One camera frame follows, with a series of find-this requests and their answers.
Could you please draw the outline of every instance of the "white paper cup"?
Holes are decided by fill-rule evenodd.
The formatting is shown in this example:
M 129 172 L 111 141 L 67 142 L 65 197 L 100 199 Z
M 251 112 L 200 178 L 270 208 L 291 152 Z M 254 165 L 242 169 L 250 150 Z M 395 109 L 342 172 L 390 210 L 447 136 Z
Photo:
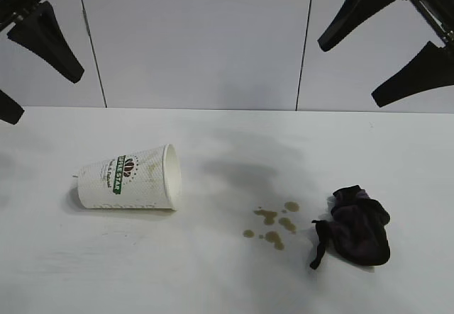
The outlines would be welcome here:
M 172 145 L 87 165 L 78 177 L 85 208 L 177 210 L 181 196 L 181 172 Z

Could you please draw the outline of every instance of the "green logo band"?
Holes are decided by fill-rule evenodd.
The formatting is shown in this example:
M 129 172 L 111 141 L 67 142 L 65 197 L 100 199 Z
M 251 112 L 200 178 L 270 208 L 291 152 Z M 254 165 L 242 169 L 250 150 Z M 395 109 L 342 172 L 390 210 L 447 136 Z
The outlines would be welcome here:
M 113 180 L 113 193 L 121 194 L 121 182 L 123 181 L 123 166 L 126 156 L 120 156 L 116 160 L 115 179 Z

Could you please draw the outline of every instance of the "cup logo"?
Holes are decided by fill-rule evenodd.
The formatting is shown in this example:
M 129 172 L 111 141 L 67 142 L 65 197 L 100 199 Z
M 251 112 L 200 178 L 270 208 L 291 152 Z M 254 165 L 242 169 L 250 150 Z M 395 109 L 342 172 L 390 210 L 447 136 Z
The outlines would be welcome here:
M 125 161 L 125 165 L 123 168 L 123 176 L 124 177 L 131 177 L 131 172 L 134 170 L 134 161 L 132 158 L 128 158 Z
M 121 194 L 121 182 L 123 181 L 123 168 L 126 156 L 120 156 L 116 160 L 115 179 L 113 180 L 113 193 Z

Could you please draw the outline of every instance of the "coffee spill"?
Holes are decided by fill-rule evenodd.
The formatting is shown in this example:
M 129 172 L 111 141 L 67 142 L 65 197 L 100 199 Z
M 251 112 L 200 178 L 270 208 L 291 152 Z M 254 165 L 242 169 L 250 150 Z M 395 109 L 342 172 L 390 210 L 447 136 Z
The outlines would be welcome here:
M 297 211 L 299 211 L 299 205 L 298 203 L 295 203 L 295 202 L 286 202 L 285 203 L 285 208 L 288 210 L 288 211 L 291 211 L 293 213 L 296 213 Z
M 256 210 L 254 211 L 254 214 L 265 217 L 263 220 L 265 225 L 275 224 L 275 218 L 277 217 L 276 211 Z
M 247 237 L 247 238 L 252 238 L 254 237 L 254 232 L 252 230 L 244 230 L 243 232 L 243 236 L 244 237 Z
M 287 218 L 287 217 L 280 218 L 279 224 L 282 225 L 288 231 L 290 231 L 292 234 L 297 233 L 296 225 L 293 224 L 289 218 Z
M 279 234 L 275 231 L 269 231 L 265 235 L 265 239 L 269 243 L 274 243 L 275 244 L 275 249 L 276 250 L 284 250 L 284 243 L 281 241 L 281 237 Z

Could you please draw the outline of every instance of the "white wall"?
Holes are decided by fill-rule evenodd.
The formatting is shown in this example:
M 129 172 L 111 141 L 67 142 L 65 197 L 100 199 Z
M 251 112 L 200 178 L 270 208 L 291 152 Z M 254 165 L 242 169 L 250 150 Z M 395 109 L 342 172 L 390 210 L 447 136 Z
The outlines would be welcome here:
M 294 110 L 309 0 L 84 0 L 109 107 Z
M 80 0 L 47 0 L 66 41 L 85 68 L 77 84 L 67 81 L 37 55 L 0 35 L 0 89 L 23 106 L 104 107 Z
M 408 1 L 396 1 L 330 52 L 317 39 L 344 0 L 313 0 L 299 96 L 300 110 L 454 112 L 454 88 L 423 92 L 384 108 L 370 94 L 397 73 L 435 33 Z

